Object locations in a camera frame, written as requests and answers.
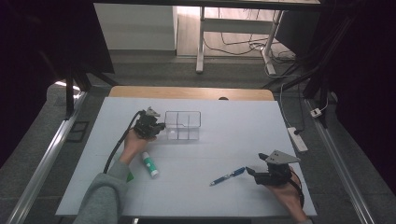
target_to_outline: desk leg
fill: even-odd
[[[271,50],[271,45],[274,41],[277,26],[279,25],[280,17],[282,16],[283,11],[276,11],[275,14],[275,20],[273,22],[273,26],[271,28],[271,33],[268,35],[268,40],[267,44],[265,45],[265,48],[262,49],[262,57],[264,58],[265,61],[265,66],[268,70],[268,74],[270,76],[273,76],[276,74],[276,71],[274,69],[274,66],[272,64],[271,58],[270,58],[270,50]]]
[[[202,74],[204,72],[204,25],[205,25],[205,8],[201,7],[197,67],[196,67],[197,74]]]

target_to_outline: white power plug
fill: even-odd
[[[312,117],[317,118],[321,115],[321,111],[319,110],[319,108],[316,108],[314,110],[311,110],[311,115]]]

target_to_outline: glue stick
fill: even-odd
[[[142,153],[142,159],[143,159],[143,162],[145,163],[146,167],[148,168],[148,171],[151,174],[151,177],[156,177],[159,172],[147,152]]]

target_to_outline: white tabletop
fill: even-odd
[[[66,193],[59,216],[74,216],[92,180],[134,114],[151,106],[165,111],[201,111],[199,140],[168,140],[166,131],[148,144],[160,174],[151,178],[140,157],[130,169],[124,216],[131,217],[273,217],[288,213],[264,186],[244,172],[214,187],[213,180],[244,166],[265,171],[258,153],[275,149],[295,156],[277,102],[106,98]],[[303,182],[308,216],[317,213],[298,163],[291,165]]]

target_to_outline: blue pen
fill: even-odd
[[[225,176],[220,177],[217,180],[214,180],[212,183],[210,183],[210,186],[217,185],[218,183],[223,182],[224,180],[226,180],[232,176],[241,175],[244,172],[245,172],[245,167],[239,168],[239,169],[235,170],[234,172],[232,172],[230,175],[225,175]]]

